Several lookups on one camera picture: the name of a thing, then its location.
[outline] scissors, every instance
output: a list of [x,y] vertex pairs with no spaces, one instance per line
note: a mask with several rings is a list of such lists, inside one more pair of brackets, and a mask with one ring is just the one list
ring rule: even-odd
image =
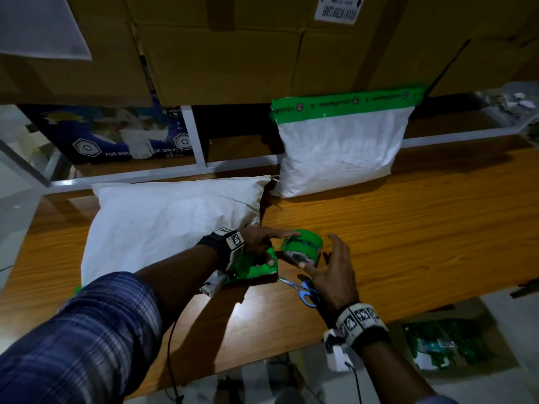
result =
[[[295,290],[297,290],[300,294],[300,299],[303,301],[303,303],[309,307],[316,307],[316,303],[320,302],[320,293],[314,288],[313,283],[309,281],[303,281],[300,285],[289,281],[285,278],[279,278],[280,281],[283,281],[286,283],[286,285],[290,285]],[[311,299],[311,302],[307,301],[305,298],[309,297]]]

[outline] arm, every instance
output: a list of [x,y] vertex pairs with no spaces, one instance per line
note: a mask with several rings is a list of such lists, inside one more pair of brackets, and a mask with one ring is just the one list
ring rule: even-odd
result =
[[[333,243],[333,252],[325,255],[329,262],[327,270],[316,269],[305,263],[300,263],[300,268],[313,278],[314,285],[336,318],[347,306],[359,302],[360,297],[348,245],[335,234],[330,234],[329,238]],[[388,341],[375,341],[367,346],[354,343],[352,348],[363,358],[381,403],[412,404],[436,395],[432,387]]]
[[[246,252],[294,231],[240,230]],[[165,330],[218,265],[198,245],[136,274],[104,275],[0,355],[5,403],[116,403],[144,380]]]

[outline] hand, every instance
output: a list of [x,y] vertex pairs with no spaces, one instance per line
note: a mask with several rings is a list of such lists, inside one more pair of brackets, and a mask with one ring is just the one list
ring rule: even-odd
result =
[[300,262],[298,266],[310,275],[330,310],[336,313],[348,303],[359,302],[360,295],[357,293],[350,248],[335,234],[329,234],[328,237],[333,243],[333,250],[330,255],[324,252],[328,263],[326,270],[317,269],[305,262]]
[[299,237],[301,235],[298,231],[253,227],[251,225],[240,228],[238,231],[245,241],[244,252],[260,256],[260,262],[267,263],[271,267],[273,266],[273,259],[267,253],[267,249],[273,246],[271,238]]

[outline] wooden tabletop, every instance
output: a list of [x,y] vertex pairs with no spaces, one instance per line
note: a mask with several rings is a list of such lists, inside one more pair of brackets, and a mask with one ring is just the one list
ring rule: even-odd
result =
[[[508,138],[401,150],[384,179],[271,199],[263,223],[338,233],[362,300],[390,322],[539,277],[539,152]],[[0,299],[0,351],[80,284],[91,192],[43,198]],[[324,249],[330,248],[326,240]],[[298,270],[279,263],[280,275]],[[325,325],[281,282],[195,296],[172,341],[178,384],[320,341]],[[170,386],[166,340],[135,395]]]

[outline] white metal shelf frame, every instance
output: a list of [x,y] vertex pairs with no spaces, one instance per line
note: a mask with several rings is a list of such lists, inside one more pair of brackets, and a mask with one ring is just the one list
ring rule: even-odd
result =
[[[6,159],[4,161],[8,164],[8,166],[17,172],[17,174],[21,175],[24,179],[30,181],[36,190],[38,190],[41,194],[90,189],[92,184],[95,183],[142,183],[177,177],[204,175],[220,171],[276,165],[281,162],[283,155],[265,155],[244,159],[225,160],[222,162],[206,162],[192,108],[191,106],[182,106],[181,109],[185,126],[191,141],[193,154],[195,156],[195,164],[165,167],[163,169],[148,169],[126,173],[116,173],[105,176],[79,177],[69,180],[50,181],[50,170],[54,170],[57,162],[61,162],[63,160],[63,156],[60,155],[58,151],[55,152],[55,154],[51,157],[51,163],[47,167],[49,172],[46,173],[46,176],[34,169],[24,159],[20,158],[17,153],[13,152],[13,150],[6,150],[6,148],[9,149],[9,147],[2,144],[2,142],[0,142],[0,157],[2,157],[2,159]],[[528,125],[530,121],[535,119],[537,116],[539,116],[539,110],[534,110],[533,113],[530,113],[525,118],[522,118],[517,124],[508,127],[404,139],[401,147],[412,148],[441,143],[463,142],[489,137],[517,135]]]

